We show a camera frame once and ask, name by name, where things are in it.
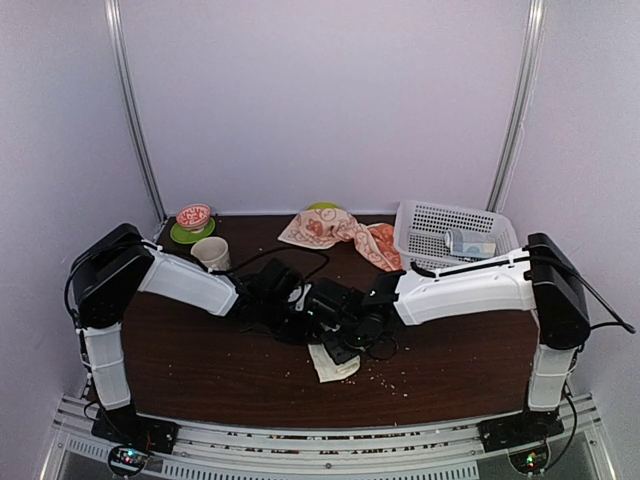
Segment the white towel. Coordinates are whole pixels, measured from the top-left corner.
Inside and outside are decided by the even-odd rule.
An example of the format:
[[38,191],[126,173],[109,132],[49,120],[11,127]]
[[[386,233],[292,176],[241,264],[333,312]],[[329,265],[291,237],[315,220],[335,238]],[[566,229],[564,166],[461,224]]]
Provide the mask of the white towel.
[[359,356],[337,364],[321,344],[308,344],[307,350],[320,383],[342,381],[355,374],[361,365]]

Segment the white plastic basket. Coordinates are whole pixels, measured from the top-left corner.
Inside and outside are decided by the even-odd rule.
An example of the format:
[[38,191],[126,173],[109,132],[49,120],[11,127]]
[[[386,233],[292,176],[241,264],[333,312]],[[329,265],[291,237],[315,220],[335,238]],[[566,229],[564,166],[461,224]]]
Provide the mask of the white plastic basket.
[[487,260],[519,247],[511,222],[488,211],[402,201],[394,224],[402,267],[433,270]]

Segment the aluminium frame post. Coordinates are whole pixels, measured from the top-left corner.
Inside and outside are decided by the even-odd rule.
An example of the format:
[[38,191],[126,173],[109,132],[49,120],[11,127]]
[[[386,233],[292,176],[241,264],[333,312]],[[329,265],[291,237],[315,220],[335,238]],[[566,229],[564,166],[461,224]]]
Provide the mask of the aluminium frame post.
[[525,117],[535,87],[545,11],[546,1],[531,0],[529,2],[511,111],[486,205],[486,209],[491,212],[500,212],[504,208],[519,157],[524,136]]
[[122,24],[121,5],[117,0],[104,2],[107,28],[110,35],[113,56],[118,74],[125,109],[126,123],[129,129],[137,163],[140,168],[145,190],[151,201],[155,217],[159,223],[167,220],[159,186],[151,164],[141,116],[135,98],[133,79],[129,66],[125,34]]

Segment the green bowl behind towel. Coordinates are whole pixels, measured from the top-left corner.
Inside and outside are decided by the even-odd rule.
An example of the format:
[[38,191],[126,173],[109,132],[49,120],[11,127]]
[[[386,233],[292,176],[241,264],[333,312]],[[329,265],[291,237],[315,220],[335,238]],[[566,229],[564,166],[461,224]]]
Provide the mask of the green bowl behind towel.
[[309,205],[306,210],[340,209],[341,206],[332,202],[315,202]]

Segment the red patterned bowl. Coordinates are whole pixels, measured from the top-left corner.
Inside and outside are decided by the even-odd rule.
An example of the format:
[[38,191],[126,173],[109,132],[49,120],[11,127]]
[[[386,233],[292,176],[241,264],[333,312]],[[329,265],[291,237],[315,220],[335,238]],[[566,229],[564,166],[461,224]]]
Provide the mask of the red patterned bowl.
[[202,231],[211,219],[211,208],[206,204],[192,204],[184,207],[176,216],[177,224],[192,233]]

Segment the rolled grey blue towel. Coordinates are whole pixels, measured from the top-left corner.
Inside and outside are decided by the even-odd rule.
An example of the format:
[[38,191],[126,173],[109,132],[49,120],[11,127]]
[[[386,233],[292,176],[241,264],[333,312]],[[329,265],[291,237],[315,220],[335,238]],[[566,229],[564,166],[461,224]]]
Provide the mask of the rolled grey blue towel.
[[497,242],[487,233],[459,228],[449,228],[444,233],[444,242],[452,256],[488,259],[495,256]]

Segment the orange patterned towel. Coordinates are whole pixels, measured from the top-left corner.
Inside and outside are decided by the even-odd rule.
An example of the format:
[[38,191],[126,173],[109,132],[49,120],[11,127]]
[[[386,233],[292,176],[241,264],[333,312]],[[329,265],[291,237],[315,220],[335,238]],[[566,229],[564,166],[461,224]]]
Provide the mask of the orange patterned towel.
[[388,223],[364,224],[338,208],[305,210],[298,213],[278,236],[297,247],[327,250],[339,243],[352,243],[369,263],[385,272],[403,269],[394,247],[394,227]]

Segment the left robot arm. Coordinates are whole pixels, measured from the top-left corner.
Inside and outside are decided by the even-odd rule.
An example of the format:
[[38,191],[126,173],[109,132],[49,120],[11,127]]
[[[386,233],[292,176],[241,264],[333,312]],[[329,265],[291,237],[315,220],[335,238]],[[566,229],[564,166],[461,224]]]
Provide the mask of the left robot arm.
[[93,433],[123,444],[172,441],[172,422],[147,420],[134,406],[127,381],[121,328],[138,293],[151,293],[225,317],[242,307],[280,320],[310,292],[307,277],[272,258],[247,280],[233,269],[215,271],[184,253],[146,240],[132,224],[115,227],[71,264],[63,302],[79,337],[81,358],[97,395]]

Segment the white ceramic mug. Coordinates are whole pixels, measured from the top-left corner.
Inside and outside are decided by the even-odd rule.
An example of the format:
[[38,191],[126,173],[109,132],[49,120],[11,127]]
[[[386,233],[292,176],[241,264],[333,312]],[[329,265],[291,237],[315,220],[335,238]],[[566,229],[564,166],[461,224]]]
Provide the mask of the white ceramic mug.
[[224,238],[201,239],[191,247],[190,253],[209,269],[226,271],[231,267],[229,245]]

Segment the green saucer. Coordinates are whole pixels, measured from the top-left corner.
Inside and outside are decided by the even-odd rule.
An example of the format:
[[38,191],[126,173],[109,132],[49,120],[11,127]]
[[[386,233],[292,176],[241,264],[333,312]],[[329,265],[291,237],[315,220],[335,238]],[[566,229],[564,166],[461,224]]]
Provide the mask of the green saucer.
[[212,235],[215,227],[216,222],[213,217],[211,217],[203,229],[198,232],[186,230],[176,223],[170,229],[170,238],[177,244],[191,245]]

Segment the left aluminium frame post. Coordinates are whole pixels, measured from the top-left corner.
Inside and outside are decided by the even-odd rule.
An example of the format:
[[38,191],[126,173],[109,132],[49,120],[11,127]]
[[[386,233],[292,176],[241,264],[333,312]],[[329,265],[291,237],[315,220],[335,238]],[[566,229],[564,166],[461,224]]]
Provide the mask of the left aluminium frame post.
[[107,28],[110,35],[113,56],[118,74],[125,109],[126,123],[129,129],[137,163],[140,168],[145,190],[151,201],[155,217],[159,223],[167,220],[159,186],[151,164],[141,116],[135,98],[133,79],[129,66],[125,34],[122,24],[121,5],[117,0],[104,2]]

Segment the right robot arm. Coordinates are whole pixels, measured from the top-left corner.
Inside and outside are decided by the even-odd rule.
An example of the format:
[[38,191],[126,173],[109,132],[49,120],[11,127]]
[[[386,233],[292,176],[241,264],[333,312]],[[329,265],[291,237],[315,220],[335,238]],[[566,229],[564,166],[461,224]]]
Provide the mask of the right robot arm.
[[479,425],[487,451],[542,442],[564,431],[559,407],[580,348],[596,330],[586,297],[601,295],[545,233],[524,247],[480,262],[379,275],[361,292],[329,279],[306,288],[302,310],[325,328],[329,357],[342,364],[397,325],[497,311],[529,312],[538,340],[522,412]]

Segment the right aluminium frame post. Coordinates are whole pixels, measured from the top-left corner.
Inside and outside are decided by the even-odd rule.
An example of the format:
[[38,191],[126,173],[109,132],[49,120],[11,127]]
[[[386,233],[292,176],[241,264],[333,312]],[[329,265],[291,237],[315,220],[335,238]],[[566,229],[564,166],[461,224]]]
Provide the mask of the right aluminium frame post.
[[486,205],[486,209],[491,212],[500,212],[504,208],[519,157],[524,136],[525,117],[535,87],[545,11],[546,1],[531,0],[529,2],[511,111]]

